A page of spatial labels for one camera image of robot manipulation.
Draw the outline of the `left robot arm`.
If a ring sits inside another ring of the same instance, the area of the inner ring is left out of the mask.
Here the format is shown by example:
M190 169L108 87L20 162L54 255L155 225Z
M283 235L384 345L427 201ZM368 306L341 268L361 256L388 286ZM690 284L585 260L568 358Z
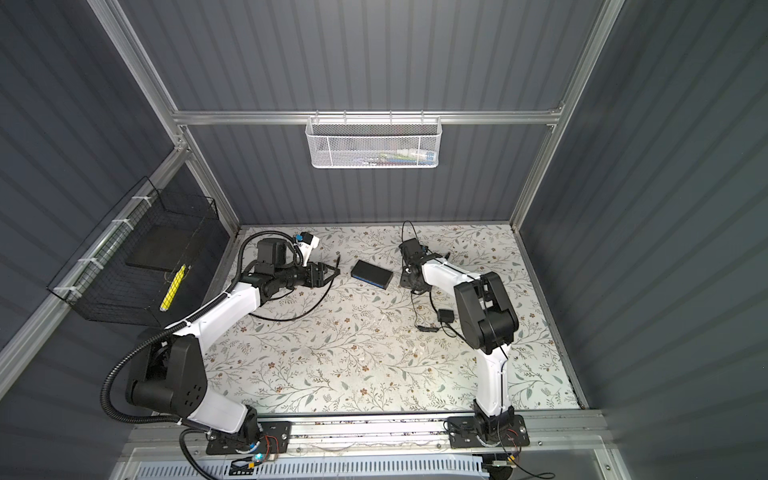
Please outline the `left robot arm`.
M99 397L108 417L126 424L176 423L244 444L260 440L256 410L210 387L204 356L280 290L329 289L340 270L311 261L320 240L309 232L267 230L246 240L256 244L257 256L246 263L245 252L238 252L236 274L223 292L141 341L108 373Z

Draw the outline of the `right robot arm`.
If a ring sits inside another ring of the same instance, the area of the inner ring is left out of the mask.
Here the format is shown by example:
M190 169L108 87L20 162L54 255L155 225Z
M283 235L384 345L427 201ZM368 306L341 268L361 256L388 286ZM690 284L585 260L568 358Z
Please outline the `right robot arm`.
M419 293L436 287L455 300L461 336L476 352L475 431L486 443L501 442L514 421L508 362L519 319L500 276L456 266L417 238L402 241L399 250L402 286Z

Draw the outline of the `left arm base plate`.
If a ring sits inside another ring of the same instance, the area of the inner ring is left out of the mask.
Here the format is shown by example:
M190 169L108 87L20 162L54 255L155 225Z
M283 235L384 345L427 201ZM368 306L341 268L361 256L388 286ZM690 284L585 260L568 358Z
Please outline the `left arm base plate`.
M207 455L262 453L278 455L287 452L293 424L267 421L244 425L237 433L214 430L208 436Z

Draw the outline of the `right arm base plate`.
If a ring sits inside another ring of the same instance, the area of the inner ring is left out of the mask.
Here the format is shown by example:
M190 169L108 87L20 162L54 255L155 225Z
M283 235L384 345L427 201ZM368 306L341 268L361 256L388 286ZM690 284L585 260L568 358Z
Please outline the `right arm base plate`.
M453 449L521 449L530 445L525 420L517 414L512 418L487 423L473 416L454 416L443 422L443 428Z

